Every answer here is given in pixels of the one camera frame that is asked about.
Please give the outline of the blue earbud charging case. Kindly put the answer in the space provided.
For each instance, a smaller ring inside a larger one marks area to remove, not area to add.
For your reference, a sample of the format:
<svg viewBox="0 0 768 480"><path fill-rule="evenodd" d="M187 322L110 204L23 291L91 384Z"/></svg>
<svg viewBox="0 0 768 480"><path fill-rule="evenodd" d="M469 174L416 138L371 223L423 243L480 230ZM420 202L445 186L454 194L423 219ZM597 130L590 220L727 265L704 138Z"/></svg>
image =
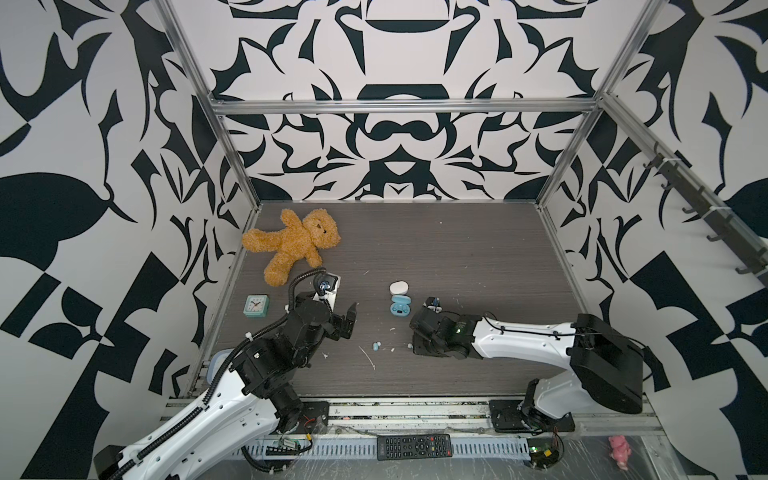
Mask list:
<svg viewBox="0 0 768 480"><path fill-rule="evenodd" d="M393 295L390 313L396 317L408 317L411 313L411 298L407 295Z"/></svg>

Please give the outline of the white earbud charging case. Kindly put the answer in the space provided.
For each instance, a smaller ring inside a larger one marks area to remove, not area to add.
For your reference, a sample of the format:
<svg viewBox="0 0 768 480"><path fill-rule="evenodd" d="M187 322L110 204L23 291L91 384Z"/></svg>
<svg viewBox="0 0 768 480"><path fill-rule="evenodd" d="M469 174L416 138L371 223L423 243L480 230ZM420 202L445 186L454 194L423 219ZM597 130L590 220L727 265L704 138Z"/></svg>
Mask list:
<svg viewBox="0 0 768 480"><path fill-rule="evenodd" d="M389 292L392 296L406 296L408 291L409 284L403 280L395 281L389 286Z"/></svg>

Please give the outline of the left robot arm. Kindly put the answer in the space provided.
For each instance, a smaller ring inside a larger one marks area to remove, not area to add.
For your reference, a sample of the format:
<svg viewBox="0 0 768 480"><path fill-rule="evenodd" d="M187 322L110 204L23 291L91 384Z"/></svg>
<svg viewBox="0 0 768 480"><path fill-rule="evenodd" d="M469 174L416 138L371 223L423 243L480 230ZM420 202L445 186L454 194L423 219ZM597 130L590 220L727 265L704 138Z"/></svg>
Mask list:
<svg viewBox="0 0 768 480"><path fill-rule="evenodd" d="M325 339L351 337L357 307L333 312L329 300L304 298L274 323L248 335L209 388L152 433L95 457L101 479L196 479L236 449L295 428L303 404L291 381Z"/></svg>

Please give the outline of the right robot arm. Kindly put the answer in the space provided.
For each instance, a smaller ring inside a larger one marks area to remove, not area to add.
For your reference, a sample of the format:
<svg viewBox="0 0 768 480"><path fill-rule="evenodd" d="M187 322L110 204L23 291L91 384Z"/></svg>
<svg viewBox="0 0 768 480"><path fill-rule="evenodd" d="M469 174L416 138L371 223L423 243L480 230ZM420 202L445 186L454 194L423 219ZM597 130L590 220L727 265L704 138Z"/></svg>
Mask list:
<svg viewBox="0 0 768 480"><path fill-rule="evenodd" d="M574 413L643 410L644 368L654 359L649 347L597 316L579 314L572 322L505 322L491 312L454 314L424 306L409 323L413 351L420 356L464 359L517 359L560 369L534 379L519 407L528 418L560 420Z"/></svg>

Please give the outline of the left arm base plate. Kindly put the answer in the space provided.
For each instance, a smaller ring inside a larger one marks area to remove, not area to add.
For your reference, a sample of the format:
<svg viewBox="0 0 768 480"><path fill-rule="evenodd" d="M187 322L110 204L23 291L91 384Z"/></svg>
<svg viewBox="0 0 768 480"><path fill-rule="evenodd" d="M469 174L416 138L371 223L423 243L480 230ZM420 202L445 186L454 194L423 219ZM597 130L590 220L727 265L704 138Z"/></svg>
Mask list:
<svg viewBox="0 0 768 480"><path fill-rule="evenodd" d="M305 401L295 432L316 434L327 428L330 403L327 401Z"/></svg>

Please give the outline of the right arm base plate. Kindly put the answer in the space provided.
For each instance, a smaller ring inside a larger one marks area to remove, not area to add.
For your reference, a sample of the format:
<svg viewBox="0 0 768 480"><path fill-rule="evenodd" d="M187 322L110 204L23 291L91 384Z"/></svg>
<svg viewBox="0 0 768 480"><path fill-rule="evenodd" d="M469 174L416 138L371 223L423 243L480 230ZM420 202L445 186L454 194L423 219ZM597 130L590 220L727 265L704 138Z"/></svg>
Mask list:
<svg viewBox="0 0 768 480"><path fill-rule="evenodd" d="M576 430L570 413L559 419L550 418L536 410L532 400L491 400L488 406L491 424L497 433L537 435Z"/></svg>

